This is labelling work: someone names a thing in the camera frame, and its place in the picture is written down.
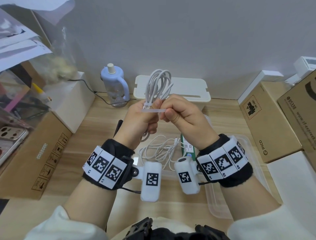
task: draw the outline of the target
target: qr code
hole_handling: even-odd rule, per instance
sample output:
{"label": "qr code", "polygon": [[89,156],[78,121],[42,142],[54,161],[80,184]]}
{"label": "qr code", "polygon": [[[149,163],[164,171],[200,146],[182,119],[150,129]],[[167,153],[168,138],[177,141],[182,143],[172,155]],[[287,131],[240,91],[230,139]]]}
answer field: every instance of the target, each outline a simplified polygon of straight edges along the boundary
{"label": "qr code", "polygon": [[148,186],[158,186],[158,173],[147,173],[146,185]]}
{"label": "qr code", "polygon": [[218,170],[212,162],[206,162],[201,164],[206,174],[218,173]]}
{"label": "qr code", "polygon": [[242,151],[242,153],[245,154],[245,150],[244,150],[244,148],[242,147],[242,145],[239,142],[237,142],[237,146]]}
{"label": "qr code", "polygon": [[240,159],[242,159],[242,155],[237,147],[233,147],[232,149],[230,149],[228,151],[228,154],[230,155],[234,163],[237,163]]}
{"label": "qr code", "polygon": [[189,172],[179,173],[179,177],[182,183],[191,182]]}
{"label": "qr code", "polygon": [[87,164],[89,164],[89,166],[91,166],[91,164],[93,163],[94,159],[97,157],[97,154],[95,152],[93,152],[91,154],[91,156],[89,157]]}
{"label": "qr code", "polygon": [[105,158],[99,156],[98,159],[93,164],[92,168],[98,171],[99,173],[102,173],[104,169],[106,169],[107,165],[109,164],[109,161]]}
{"label": "qr code", "polygon": [[219,167],[220,171],[223,171],[233,165],[226,154],[216,158],[214,161],[216,165]]}
{"label": "qr code", "polygon": [[115,165],[112,165],[110,166],[105,176],[115,182],[119,178],[121,172],[122,172],[122,169],[118,168]]}

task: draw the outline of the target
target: green box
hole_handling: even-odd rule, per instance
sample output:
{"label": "green box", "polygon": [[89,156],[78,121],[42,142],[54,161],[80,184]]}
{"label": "green box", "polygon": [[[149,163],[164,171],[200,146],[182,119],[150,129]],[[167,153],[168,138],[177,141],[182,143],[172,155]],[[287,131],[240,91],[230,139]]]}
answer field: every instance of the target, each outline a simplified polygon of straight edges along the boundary
{"label": "green box", "polygon": [[195,161],[195,147],[188,143],[188,141],[184,138],[184,136],[181,134],[181,142],[183,142],[183,145],[186,149],[186,156],[189,156],[193,159],[193,161]]}

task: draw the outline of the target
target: person's right hand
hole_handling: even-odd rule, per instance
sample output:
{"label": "person's right hand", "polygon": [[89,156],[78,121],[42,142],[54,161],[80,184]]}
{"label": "person's right hand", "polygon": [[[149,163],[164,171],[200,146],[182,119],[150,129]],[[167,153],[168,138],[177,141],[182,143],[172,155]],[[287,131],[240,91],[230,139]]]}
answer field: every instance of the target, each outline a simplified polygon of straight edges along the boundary
{"label": "person's right hand", "polygon": [[166,109],[160,119],[172,122],[184,138],[198,150],[202,150],[219,139],[203,113],[185,98],[172,94],[160,107]]}

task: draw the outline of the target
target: person's left hand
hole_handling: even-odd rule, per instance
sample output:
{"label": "person's left hand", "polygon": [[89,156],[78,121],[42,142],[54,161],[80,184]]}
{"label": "person's left hand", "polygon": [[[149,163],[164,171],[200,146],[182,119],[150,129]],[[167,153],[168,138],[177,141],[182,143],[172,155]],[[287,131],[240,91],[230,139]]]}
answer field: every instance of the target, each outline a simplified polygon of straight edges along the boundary
{"label": "person's left hand", "polygon": [[[159,117],[155,112],[141,112],[145,100],[139,101],[129,107],[124,121],[114,136],[114,140],[135,150],[145,132],[154,134],[157,132]],[[159,109],[161,99],[156,99],[152,108]]]}

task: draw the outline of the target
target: light blue water bottle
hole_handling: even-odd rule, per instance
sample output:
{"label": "light blue water bottle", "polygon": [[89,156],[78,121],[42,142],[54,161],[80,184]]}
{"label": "light blue water bottle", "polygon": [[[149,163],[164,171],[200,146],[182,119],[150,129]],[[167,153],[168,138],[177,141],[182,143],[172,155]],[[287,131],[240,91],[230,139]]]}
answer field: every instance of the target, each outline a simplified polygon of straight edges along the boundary
{"label": "light blue water bottle", "polygon": [[113,107],[124,107],[130,99],[130,91],[124,80],[124,72],[120,67],[109,63],[101,71],[101,80],[104,82],[107,94]]}

